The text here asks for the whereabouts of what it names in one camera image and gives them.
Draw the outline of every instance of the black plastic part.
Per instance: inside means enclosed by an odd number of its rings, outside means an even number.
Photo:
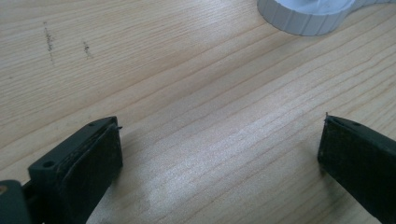
[[[46,223],[85,223],[122,167],[116,117],[84,126],[29,167]]]
[[[0,181],[0,224],[33,224],[21,183],[16,180]]]
[[[318,161],[369,213],[396,223],[396,142],[357,122],[328,116]]]

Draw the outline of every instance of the wooden table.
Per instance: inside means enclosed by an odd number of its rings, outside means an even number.
[[[376,223],[320,173],[325,113],[396,138],[396,6],[288,35],[256,0],[0,1],[0,179],[117,116],[89,223]]]

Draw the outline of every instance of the tabletop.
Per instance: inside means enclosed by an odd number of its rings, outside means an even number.
[[[256,0],[0,0],[0,179],[117,116],[88,223],[377,223],[318,166],[325,114],[396,139],[396,6],[278,31]]]

